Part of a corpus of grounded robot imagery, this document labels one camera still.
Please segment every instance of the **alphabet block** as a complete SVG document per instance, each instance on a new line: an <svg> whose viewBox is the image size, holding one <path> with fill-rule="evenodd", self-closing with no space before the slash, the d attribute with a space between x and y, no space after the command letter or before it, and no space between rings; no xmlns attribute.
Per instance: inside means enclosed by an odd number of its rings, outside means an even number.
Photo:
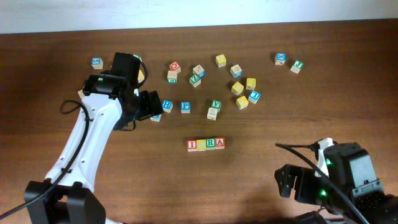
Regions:
<svg viewBox="0 0 398 224"><path fill-rule="evenodd" d="M167 81L169 83L177 83L177 72L175 71L168 71L167 72Z"/></svg>
<svg viewBox="0 0 398 224"><path fill-rule="evenodd" d="M216 139L210 138L206 139L206 150L213 150L216 149Z"/></svg>
<svg viewBox="0 0 398 224"><path fill-rule="evenodd" d="M247 90L254 90L256 88L256 79L255 78L248 78L246 80L246 89Z"/></svg>
<svg viewBox="0 0 398 224"><path fill-rule="evenodd" d="M239 65L232 66L230 72L234 78L238 78L243 74L242 68Z"/></svg>
<svg viewBox="0 0 398 224"><path fill-rule="evenodd" d="M195 68L193 68L193 74L198 75L199 78L202 78L205 76L205 70L202 68L202 66L198 65Z"/></svg>
<svg viewBox="0 0 398 224"><path fill-rule="evenodd" d="M155 116L153 116L153 117L150 117L150 120L151 120L151 121L159 122L161 117L162 117L161 114L160 114L160 115L155 115Z"/></svg>
<svg viewBox="0 0 398 224"><path fill-rule="evenodd" d="M259 92L253 90L253 91L250 93L250 95L249 95L249 101L252 102L252 103L254 103L254 104L256 104L257 101L259 100L260 96L261 96L261 93L259 93Z"/></svg>
<svg viewBox="0 0 398 224"><path fill-rule="evenodd" d="M164 112L171 113L173 109L173 102L171 102L170 100L164 100L162 107Z"/></svg>
<svg viewBox="0 0 398 224"><path fill-rule="evenodd" d="M226 65L226 57L225 57L225 55L221 54L219 56L216 56L216 63L217 63L217 66L219 68L225 66Z"/></svg>
<svg viewBox="0 0 398 224"><path fill-rule="evenodd" d="M175 71L178 73L181 72L181 66L177 62L173 62L169 65L171 71Z"/></svg>
<svg viewBox="0 0 398 224"><path fill-rule="evenodd" d="M220 100L213 100L213 102L211 103L211 107L217 109L217 112L220 112L221 101Z"/></svg>
<svg viewBox="0 0 398 224"><path fill-rule="evenodd" d="M218 110L216 108L209 108L207 112L207 119L212 119L215 121L217 119L217 112Z"/></svg>
<svg viewBox="0 0 398 224"><path fill-rule="evenodd" d="M197 140L197 151L205 151L206 150L206 139Z"/></svg>
<svg viewBox="0 0 398 224"><path fill-rule="evenodd" d="M193 87L196 87L196 86L200 85L201 80L198 75L193 75L191 78L189 78L189 82L191 83L191 85Z"/></svg>
<svg viewBox="0 0 398 224"><path fill-rule="evenodd" d="M79 97L80 97L81 100L83 99L83 97L85 97L85 94L83 93L83 90L79 90L77 92L77 94L79 94Z"/></svg>
<svg viewBox="0 0 398 224"><path fill-rule="evenodd" d="M242 93L244 89L244 86L240 83L240 82L236 82L233 86L232 86L232 92L238 96L239 94Z"/></svg>
<svg viewBox="0 0 398 224"><path fill-rule="evenodd" d="M187 141L188 152L196 152L197 149L197 141L196 140L188 140Z"/></svg>
<svg viewBox="0 0 398 224"><path fill-rule="evenodd" d="M283 65L286 62L285 53L277 53L275 55L275 65Z"/></svg>
<svg viewBox="0 0 398 224"><path fill-rule="evenodd" d="M292 71L296 74L299 74L299 72L303 68L303 66L304 66L303 62L296 60L293 64L292 68L290 69L290 71Z"/></svg>
<svg viewBox="0 0 398 224"><path fill-rule="evenodd" d="M102 69L104 66L104 62L100 57L93 57L91 59L91 66L93 66L94 69Z"/></svg>
<svg viewBox="0 0 398 224"><path fill-rule="evenodd" d="M239 109L243 109L243 108L247 108L248 107L249 102L248 102L248 99L246 99L245 96L242 96L242 97L239 97L236 100L236 104L237 104Z"/></svg>
<svg viewBox="0 0 398 224"><path fill-rule="evenodd" d="M191 113L191 103L189 101L181 102L181 113Z"/></svg>
<svg viewBox="0 0 398 224"><path fill-rule="evenodd" d="M225 148L225 138L220 137L216 138L216 149L224 149Z"/></svg>
<svg viewBox="0 0 398 224"><path fill-rule="evenodd" d="M142 83L142 81L144 81L145 76L143 74L143 72L141 71L141 69L138 72L138 83Z"/></svg>

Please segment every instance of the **wooden table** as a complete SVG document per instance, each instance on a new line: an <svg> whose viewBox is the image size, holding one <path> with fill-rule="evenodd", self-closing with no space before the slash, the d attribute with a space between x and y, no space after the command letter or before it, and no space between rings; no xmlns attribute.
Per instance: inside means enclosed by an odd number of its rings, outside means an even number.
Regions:
<svg viewBox="0 0 398 224"><path fill-rule="evenodd" d="M43 180L58 159L77 117L58 108L79 99L83 80L97 72L90 58L100 56L105 69L115 52L141 55L150 73L142 89L174 108L159 123L110 135L95 188L109 218L234 223L309 212L318 207L279 196L274 171L305 164L274 144L328 136L360 143L384 190L398 194L397 27L380 20L0 35L0 212L22 203L28 181ZM287 53L286 65L274 65L276 52ZM217 68L218 54L226 67ZM176 85L166 81L174 60L182 66ZM305 64L298 75L294 60ZM198 64L206 76L193 88ZM243 110L230 90L235 64L243 69L237 80L257 78L262 93ZM213 99L223 102L217 121L206 118ZM190 114L181 114L183 100ZM224 136L226 149L187 152L187 139L210 136ZM5 222L30 219L23 210Z"/></svg>

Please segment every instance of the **black cable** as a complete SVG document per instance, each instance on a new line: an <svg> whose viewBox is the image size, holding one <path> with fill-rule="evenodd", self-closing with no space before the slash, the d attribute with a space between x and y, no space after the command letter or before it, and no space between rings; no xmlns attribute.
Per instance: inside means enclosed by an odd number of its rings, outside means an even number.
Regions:
<svg viewBox="0 0 398 224"><path fill-rule="evenodd" d="M63 106L64 106L65 104L67 104L67 103L75 103L75 104L77 104L77 106L74 107L74 108L72 108L72 109L70 109L70 110L68 110L68 111L63 111ZM83 111L85 112L85 116L86 116L86 119L85 119L85 121L86 121L86 126L85 126L84 133L83 133L83 135L82 135L82 137L81 137L81 140L80 140L80 142L79 142L79 145L77 146L76 151L75 151L75 153L73 153L72 158L71 158L70 161L68 162L67 166L66 166L66 167L64 168L64 170L61 172L60 176L59 176L57 179L55 179L55 181L54 181L54 183L51 185L51 187L49 187L46 191L44 191L44 192L41 193L40 195L38 195L38 196L32 198L32 199L29 200L28 202L25 202L25 203L23 203L23 204L21 204L21 205L15 207L15 208L9 210L8 212L5 212L4 214L0 215L0 220L2 220L3 218L6 218L6 217L8 217L8 216L10 216L10 215L12 215L12 214L18 212L19 210L22 210L23 208L28 207L29 205L31 205L32 203L36 202L36 201L37 201L38 199L40 199L40 198L45 198L52 190L54 190L54 188L58 185L58 183L62 180L62 178L67 174L67 172L69 171L69 168L72 166L73 162L75 161L75 159L76 159L77 155L79 154L80 149L81 149L81 147L83 146L83 143L84 143L84 141L85 141L85 139L86 139L86 137L87 137L88 127L89 127L89 125L90 125L90 116L89 116L89 114L88 114L88 110L87 110L86 106L85 106L83 103L80 103L80 102L75 101L75 100L65 100L65 101L61 104L61 107L60 107L60 113L61 113L61 114L72 113L72 112L74 112L75 110L77 110L78 108L82 108Z"/></svg>
<svg viewBox="0 0 398 224"><path fill-rule="evenodd" d="M288 147L299 147L299 148L306 148L311 149L311 145L286 145Z"/></svg>
<svg viewBox="0 0 398 224"><path fill-rule="evenodd" d="M296 150L292 149L289 147L289 145L285 144L275 144L277 147L281 147L282 149L286 149L289 152L295 154L297 157L302 159L304 162L306 162L312 169L317 171L326 181L326 183L343 199L344 203L349 206L350 209L355 213L355 215L363 222L364 224L370 224L366 218L362 215L362 213L355 207L355 205L348 199L348 197L329 179L329 177L322 172L314 163L312 163L309 159L307 159L305 156L303 156L301 153L297 152Z"/></svg>

